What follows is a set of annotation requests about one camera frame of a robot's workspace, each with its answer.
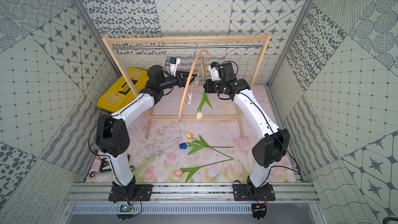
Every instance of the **pink tulip mat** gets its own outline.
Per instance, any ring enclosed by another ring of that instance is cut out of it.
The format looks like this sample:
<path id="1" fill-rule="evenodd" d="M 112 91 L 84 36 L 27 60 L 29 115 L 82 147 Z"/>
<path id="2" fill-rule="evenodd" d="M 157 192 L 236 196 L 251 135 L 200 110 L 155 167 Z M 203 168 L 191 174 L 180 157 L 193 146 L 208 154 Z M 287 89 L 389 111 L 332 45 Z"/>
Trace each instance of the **pink tulip mat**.
<path id="1" fill-rule="evenodd" d="M 252 88 L 257 101 L 275 122 L 266 91 L 263 86 Z M 164 96 L 155 106 L 154 115 L 177 115 L 181 102 L 183 88 L 175 88 L 172 93 Z M 203 88 L 195 90 L 192 103 L 186 105 L 185 115 L 195 115 L 196 109 L 202 99 Z M 235 103 L 231 100 L 222 101 L 217 94 L 208 94 L 213 109 L 207 104 L 202 108 L 207 114 L 236 114 Z M 153 121 L 149 139 L 145 139 L 148 120 L 143 114 L 130 127 L 128 133 L 130 145 L 130 164 L 135 166 L 133 172 L 137 182 L 176 183 L 185 182 L 188 172 L 182 177 L 175 177 L 174 171 L 179 168 L 196 167 L 228 159 L 226 156 L 210 148 L 201 149 L 188 155 L 192 149 L 180 149 L 179 144 L 192 142 L 186 138 L 186 132 L 192 133 L 199 139 L 199 134 L 211 146 L 233 146 L 234 148 L 218 148 L 219 151 L 234 158 L 234 160 L 217 163 L 199 169 L 189 182 L 233 182 L 246 181 L 254 168 L 255 160 L 251 148 L 258 142 L 250 122 L 245 116 L 242 118 L 244 137 L 239 137 L 237 121 Z M 278 165 L 291 168 L 288 155 L 284 156 Z M 94 160 L 91 171 L 98 171 L 100 161 Z M 112 182 L 113 176 L 100 175 L 94 178 L 87 177 L 89 183 Z M 271 172 L 270 182 L 295 182 L 292 171 L 277 167 Z"/>

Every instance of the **yellow toolbox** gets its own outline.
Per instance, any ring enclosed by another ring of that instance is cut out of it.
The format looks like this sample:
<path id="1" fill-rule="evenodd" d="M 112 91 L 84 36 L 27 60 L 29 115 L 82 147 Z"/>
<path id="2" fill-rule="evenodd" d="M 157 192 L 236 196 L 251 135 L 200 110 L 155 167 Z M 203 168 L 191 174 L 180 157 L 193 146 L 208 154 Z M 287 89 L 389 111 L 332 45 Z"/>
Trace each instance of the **yellow toolbox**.
<path id="1" fill-rule="evenodd" d="M 131 67 L 127 70 L 127 73 L 130 75 L 138 92 L 144 89 L 149 80 L 145 70 Z M 135 96 L 127 85 L 126 80 L 120 77 L 98 100 L 97 106 L 108 112 L 117 112 L 134 99 Z"/>

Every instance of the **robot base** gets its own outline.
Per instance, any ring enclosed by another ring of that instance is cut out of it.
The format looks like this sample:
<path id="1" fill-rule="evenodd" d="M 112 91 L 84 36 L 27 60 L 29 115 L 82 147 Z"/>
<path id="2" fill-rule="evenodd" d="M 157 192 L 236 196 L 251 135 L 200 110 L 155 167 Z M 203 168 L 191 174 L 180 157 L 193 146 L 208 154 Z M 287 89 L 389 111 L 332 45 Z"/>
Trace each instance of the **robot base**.
<path id="1" fill-rule="evenodd" d="M 248 177 L 247 184 L 234 184 L 232 186 L 234 190 L 235 201 L 263 201 L 264 194 L 267 197 L 267 201 L 275 201 L 275 194 L 271 184 L 267 183 L 264 186 L 255 188 Z"/>
<path id="2" fill-rule="evenodd" d="M 135 184 L 135 177 L 124 187 L 112 182 L 112 190 L 109 194 L 108 201 L 113 203 L 118 201 L 129 201 L 137 194 L 137 201 L 149 201 L 152 187 L 152 184 Z"/>

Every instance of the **wooden clothes rack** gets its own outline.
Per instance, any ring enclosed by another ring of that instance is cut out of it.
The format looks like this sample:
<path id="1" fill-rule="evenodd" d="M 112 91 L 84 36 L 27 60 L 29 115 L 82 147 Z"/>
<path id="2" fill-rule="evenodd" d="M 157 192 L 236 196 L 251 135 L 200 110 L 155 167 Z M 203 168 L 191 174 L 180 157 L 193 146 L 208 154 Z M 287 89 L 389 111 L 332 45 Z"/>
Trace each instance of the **wooden clothes rack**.
<path id="1" fill-rule="evenodd" d="M 127 85 L 131 88 L 133 94 L 135 97 L 138 96 L 138 92 L 130 80 L 130 77 L 128 76 L 128 73 L 126 71 L 126 68 L 123 66 L 119 55 L 116 53 L 116 50 L 112 48 L 112 44 L 116 43 L 155 43 L 155 42 L 248 42 L 248 41 L 263 41 L 260 53 L 257 58 L 256 65 L 254 67 L 254 71 L 251 74 L 250 78 L 250 87 L 254 85 L 254 81 L 256 80 L 258 70 L 260 69 L 261 62 L 263 61 L 264 54 L 267 51 L 267 46 L 269 43 L 269 40 L 271 38 L 271 35 L 267 33 L 265 36 L 261 37 L 155 37 L 155 38 L 109 38 L 107 36 L 102 38 L 102 41 L 104 42 L 107 50 L 111 54 L 111 57 L 113 61 L 116 63 L 116 66 L 119 68 L 120 72 L 122 73 L 123 77 L 125 78 Z M 243 128 L 242 128 L 242 123 L 241 123 L 241 117 L 242 117 L 242 111 L 239 109 L 237 105 L 236 107 L 236 114 L 232 115 L 204 115 L 201 120 L 209 120 L 209 121 L 230 121 L 230 120 L 237 120 L 238 125 L 239 125 L 239 133 L 240 136 L 243 136 Z M 178 120 L 178 115 L 153 115 L 155 106 L 153 106 L 150 110 L 145 111 L 145 115 L 148 118 L 148 126 L 147 126 L 147 132 L 145 134 L 145 138 L 148 139 L 149 132 L 150 132 L 150 126 L 152 123 L 152 120 Z M 183 120 L 196 120 L 195 115 L 186 115 L 183 117 Z"/>

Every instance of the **metal vent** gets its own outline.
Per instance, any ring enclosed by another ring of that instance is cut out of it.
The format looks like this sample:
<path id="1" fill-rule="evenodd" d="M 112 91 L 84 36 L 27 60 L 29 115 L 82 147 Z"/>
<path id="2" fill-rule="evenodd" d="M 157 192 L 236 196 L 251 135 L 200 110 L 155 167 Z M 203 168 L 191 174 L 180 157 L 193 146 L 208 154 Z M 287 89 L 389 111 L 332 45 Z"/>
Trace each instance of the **metal vent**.
<path id="1" fill-rule="evenodd" d="M 120 212 L 123 204 L 76 204 L 73 214 L 137 214 L 141 206 L 134 205 L 132 212 Z M 142 205 L 141 214 L 251 214 L 250 203 L 165 204 Z"/>

